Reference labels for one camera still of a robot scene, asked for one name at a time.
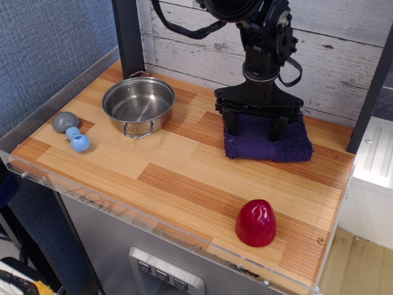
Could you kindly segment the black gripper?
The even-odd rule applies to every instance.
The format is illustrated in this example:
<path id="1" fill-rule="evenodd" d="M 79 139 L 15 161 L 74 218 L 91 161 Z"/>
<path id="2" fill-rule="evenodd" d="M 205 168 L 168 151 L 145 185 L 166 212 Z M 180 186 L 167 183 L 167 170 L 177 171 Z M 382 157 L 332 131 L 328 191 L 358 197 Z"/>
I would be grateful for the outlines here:
<path id="1" fill-rule="evenodd" d="M 216 111 L 222 112 L 225 132 L 238 134 L 239 113 L 273 118 L 270 141 L 282 137 L 290 121 L 298 121 L 303 100 L 284 92 L 275 81 L 242 84 L 214 91 Z"/>

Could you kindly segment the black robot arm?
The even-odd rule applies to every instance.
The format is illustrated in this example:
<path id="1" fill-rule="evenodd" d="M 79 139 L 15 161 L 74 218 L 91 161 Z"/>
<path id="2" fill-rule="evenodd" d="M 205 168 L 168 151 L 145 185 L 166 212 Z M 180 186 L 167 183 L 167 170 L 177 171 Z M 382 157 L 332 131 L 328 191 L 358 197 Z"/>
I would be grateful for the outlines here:
<path id="1" fill-rule="evenodd" d="M 199 1 L 199 5 L 216 19 L 235 23 L 245 51 L 245 81 L 214 92 L 225 131 L 237 134 L 241 114 L 267 117 L 273 119 L 270 141 L 279 140 L 287 125 L 299 119 L 303 106 L 303 100 L 276 85 L 286 63 L 302 70 L 290 57 L 298 40 L 288 1 Z"/>

